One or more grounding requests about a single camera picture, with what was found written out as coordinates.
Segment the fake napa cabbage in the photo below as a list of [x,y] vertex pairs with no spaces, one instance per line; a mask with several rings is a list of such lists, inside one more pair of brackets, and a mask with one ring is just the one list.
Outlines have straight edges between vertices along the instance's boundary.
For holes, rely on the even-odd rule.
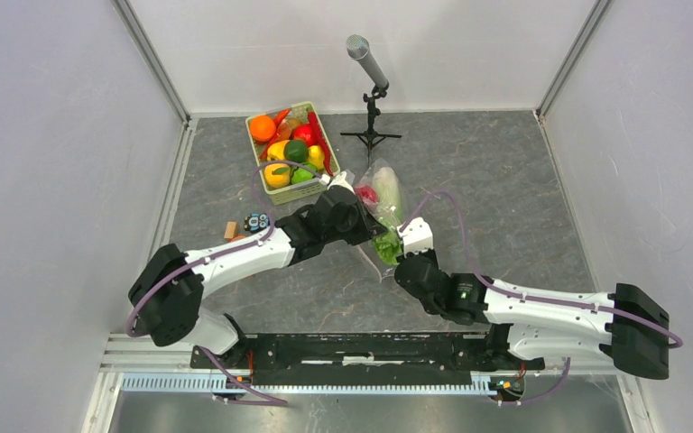
[[372,245],[384,264],[396,266],[402,253],[397,228],[405,221],[406,214],[401,184],[392,168],[382,167],[372,177],[371,187],[379,197],[374,217],[386,228],[384,234],[372,240]]

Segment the clear zip top bag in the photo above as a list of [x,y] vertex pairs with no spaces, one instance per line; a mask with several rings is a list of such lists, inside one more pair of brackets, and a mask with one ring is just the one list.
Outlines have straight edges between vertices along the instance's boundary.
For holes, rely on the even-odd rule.
[[384,159],[377,159],[371,164],[355,184],[355,192],[366,205],[369,215],[386,229],[383,235],[355,248],[355,254],[365,265],[368,276],[381,282],[393,276],[399,264],[402,243],[397,229],[409,215],[410,200],[396,172]]

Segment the fake green avocado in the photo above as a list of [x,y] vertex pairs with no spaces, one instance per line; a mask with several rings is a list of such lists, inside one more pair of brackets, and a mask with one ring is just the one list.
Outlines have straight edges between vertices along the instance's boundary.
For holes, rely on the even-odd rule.
[[307,160],[308,146],[300,140],[289,140],[285,147],[285,160],[303,163]]

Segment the fake red chili pepper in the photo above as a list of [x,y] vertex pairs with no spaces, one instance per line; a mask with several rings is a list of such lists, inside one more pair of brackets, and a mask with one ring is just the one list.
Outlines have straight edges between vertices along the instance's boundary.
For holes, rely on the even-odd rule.
[[308,112],[308,119],[313,130],[313,136],[315,137],[318,146],[323,151],[324,161],[323,166],[325,172],[329,176],[333,176],[333,170],[331,169],[331,152],[327,140],[322,131],[322,127],[319,122],[318,115],[314,111]]

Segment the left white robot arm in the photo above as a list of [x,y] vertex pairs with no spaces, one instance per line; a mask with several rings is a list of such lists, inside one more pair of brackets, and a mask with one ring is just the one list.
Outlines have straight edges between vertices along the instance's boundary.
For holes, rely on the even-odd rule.
[[335,186],[244,240],[190,252],[166,244],[129,290],[133,311],[125,332],[148,336],[158,347],[196,345],[225,367],[237,367],[247,356],[239,326],[227,314],[202,308],[203,299],[258,273],[311,259],[328,244],[360,245],[386,232],[352,189]]

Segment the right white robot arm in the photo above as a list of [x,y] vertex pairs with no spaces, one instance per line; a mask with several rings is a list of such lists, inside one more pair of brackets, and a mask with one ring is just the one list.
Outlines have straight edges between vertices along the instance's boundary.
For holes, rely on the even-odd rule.
[[432,316],[488,325],[485,357],[497,368],[562,357],[609,362],[645,379],[670,376],[670,315],[635,285],[619,283],[612,293],[526,288],[447,274],[434,253],[401,259],[394,279]]

